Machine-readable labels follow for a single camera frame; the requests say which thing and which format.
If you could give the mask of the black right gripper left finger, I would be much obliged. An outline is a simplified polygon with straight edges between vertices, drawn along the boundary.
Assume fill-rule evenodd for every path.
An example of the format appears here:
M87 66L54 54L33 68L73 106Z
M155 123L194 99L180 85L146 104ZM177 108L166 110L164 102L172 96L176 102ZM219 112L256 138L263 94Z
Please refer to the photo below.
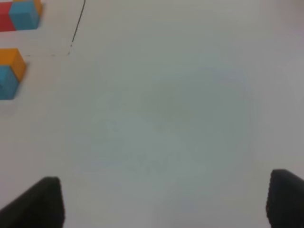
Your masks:
M0 210L2 228L62 228L65 206L58 177L44 177Z

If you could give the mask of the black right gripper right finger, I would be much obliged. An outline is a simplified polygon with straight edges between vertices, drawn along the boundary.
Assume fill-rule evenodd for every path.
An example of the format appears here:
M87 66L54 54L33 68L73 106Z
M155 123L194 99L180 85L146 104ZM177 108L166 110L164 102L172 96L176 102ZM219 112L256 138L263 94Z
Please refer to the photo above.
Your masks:
M266 200L272 228L304 226L304 180L285 169L272 170Z

